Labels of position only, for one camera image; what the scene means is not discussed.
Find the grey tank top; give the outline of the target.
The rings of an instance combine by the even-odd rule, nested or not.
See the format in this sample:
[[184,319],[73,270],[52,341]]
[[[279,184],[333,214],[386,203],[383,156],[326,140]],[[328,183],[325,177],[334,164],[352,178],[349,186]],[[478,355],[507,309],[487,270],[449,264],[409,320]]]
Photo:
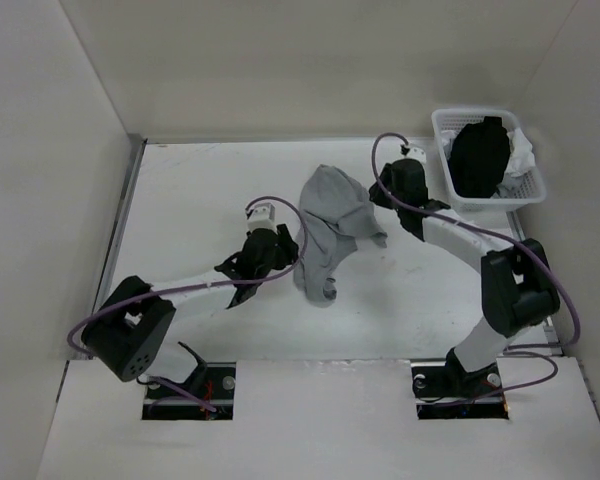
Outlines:
[[337,299],[335,272],[369,240],[387,246],[387,232],[375,216],[369,192],[343,170],[320,165],[304,184],[298,204],[306,230],[305,253],[293,273],[295,286],[312,304],[326,308]]

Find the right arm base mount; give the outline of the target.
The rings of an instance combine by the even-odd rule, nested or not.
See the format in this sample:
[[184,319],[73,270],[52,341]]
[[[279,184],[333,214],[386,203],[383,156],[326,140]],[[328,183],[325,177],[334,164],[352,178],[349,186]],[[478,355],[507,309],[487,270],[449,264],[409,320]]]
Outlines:
[[460,380],[443,364],[416,364],[411,373],[419,420],[509,419],[504,394],[489,396],[502,386],[496,364]]

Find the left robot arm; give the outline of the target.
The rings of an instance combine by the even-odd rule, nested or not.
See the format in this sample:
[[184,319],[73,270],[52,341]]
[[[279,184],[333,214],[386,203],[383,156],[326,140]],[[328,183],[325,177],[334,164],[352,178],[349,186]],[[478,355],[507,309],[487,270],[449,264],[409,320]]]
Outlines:
[[81,342],[122,382],[157,384],[194,398],[208,366],[176,338],[176,328],[246,303],[264,279],[295,266],[299,257],[299,245],[280,224],[248,233],[240,251],[203,275],[162,286],[129,276],[86,323]]

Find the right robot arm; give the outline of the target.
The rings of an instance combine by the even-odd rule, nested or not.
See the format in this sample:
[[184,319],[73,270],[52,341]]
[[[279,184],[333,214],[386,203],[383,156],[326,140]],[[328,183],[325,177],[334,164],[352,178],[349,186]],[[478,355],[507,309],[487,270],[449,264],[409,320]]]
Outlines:
[[496,359],[522,333],[556,313],[561,300],[542,244],[477,226],[430,198],[423,165],[403,158],[372,169],[373,203],[396,212],[401,227],[473,269],[480,277],[481,317],[431,377],[441,397],[493,395]]

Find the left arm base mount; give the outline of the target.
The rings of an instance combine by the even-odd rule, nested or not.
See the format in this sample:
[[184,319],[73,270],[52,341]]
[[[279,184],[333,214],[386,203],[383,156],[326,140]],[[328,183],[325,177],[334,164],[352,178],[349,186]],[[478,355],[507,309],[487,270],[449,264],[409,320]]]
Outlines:
[[142,419],[148,421],[229,421],[234,414],[237,365],[199,365],[183,384],[176,386],[215,408],[209,411],[195,400],[156,382],[140,381],[145,387]]

